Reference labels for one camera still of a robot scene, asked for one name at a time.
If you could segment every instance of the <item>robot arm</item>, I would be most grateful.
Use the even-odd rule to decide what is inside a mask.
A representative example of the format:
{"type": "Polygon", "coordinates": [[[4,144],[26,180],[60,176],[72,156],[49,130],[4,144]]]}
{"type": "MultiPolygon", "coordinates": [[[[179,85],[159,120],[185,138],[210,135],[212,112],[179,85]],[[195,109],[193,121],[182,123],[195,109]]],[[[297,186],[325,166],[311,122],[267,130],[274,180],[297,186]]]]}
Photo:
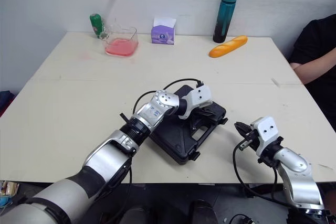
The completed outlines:
{"type": "Polygon", "coordinates": [[[283,138],[278,136],[274,119],[267,116],[257,119],[250,126],[240,122],[235,126],[246,140],[239,149],[250,146],[259,157],[259,163],[277,169],[283,180],[287,203],[304,214],[325,216],[311,164],[300,154],[280,145],[283,138]]]}
{"type": "Polygon", "coordinates": [[[212,103],[209,87],[200,86],[181,99],[165,90],[134,113],[86,158],[79,173],[58,181],[0,218],[7,224],[77,223],[106,190],[118,186],[128,173],[139,146],[166,115],[186,119],[196,107],[212,103]]]}

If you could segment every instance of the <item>teal water bottle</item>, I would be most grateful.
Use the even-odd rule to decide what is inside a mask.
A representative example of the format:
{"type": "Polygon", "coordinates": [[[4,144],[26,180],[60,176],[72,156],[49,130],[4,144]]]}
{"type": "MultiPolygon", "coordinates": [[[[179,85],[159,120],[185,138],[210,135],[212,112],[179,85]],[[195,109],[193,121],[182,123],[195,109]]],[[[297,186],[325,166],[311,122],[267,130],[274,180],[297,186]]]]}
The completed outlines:
{"type": "Polygon", "coordinates": [[[227,31],[229,30],[229,25],[231,22],[232,14],[236,6],[237,0],[222,0],[219,6],[217,22],[215,27],[215,32],[212,40],[216,43],[223,43],[227,31]]]}

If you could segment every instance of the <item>person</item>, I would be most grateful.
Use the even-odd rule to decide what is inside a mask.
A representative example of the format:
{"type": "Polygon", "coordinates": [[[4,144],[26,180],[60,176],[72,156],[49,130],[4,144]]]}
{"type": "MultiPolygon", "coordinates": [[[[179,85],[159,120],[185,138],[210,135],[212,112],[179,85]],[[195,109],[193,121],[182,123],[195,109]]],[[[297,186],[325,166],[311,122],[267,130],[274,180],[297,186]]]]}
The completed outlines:
{"type": "Polygon", "coordinates": [[[288,61],[336,131],[336,14],[311,21],[288,61]]]}

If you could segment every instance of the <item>black shirt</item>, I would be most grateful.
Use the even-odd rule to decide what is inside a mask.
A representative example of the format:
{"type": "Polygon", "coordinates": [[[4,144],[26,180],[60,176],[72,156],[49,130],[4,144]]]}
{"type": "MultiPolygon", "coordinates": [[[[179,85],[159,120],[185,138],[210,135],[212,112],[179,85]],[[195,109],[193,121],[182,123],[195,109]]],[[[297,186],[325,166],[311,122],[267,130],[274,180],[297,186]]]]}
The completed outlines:
{"type": "MultiPolygon", "coordinates": [[[[322,57],[336,47],[336,14],[311,21],[294,44],[289,62],[305,64],[322,57]]],[[[336,66],[306,88],[336,130],[336,66]]]]}

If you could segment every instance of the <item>white table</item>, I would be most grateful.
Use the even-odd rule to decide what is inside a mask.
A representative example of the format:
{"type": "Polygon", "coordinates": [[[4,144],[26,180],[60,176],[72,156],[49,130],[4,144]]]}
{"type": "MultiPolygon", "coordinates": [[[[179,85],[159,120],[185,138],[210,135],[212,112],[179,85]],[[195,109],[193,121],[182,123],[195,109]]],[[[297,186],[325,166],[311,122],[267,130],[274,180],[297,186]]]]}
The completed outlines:
{"type": "MultiPolygon", "coordinates": [[[[156,45],[139,35],[135,54],[120,58],[105,55],[92,34],[67,33],[0,118],[0,179],[55,182],[76,173],[124,124],[119,114],[129,117],[140,94],[196,78],[210,86],[229,121],[204,142],[197,161],[184,166],[146,140],[133,159],[135,183],[237,183],[232,150],[242,138],[233,124],[265,115],[275,118],[283,146],[312,163],[316,181],[336,181],[336,134],[273,41],[249,38],[214,59],[207,53],[215,45],[202,36],[156,45]]],[[[251,149],[238,152],[237,163],[245,182],[272,183],[272,169],[259,165],[251,149]]]]}

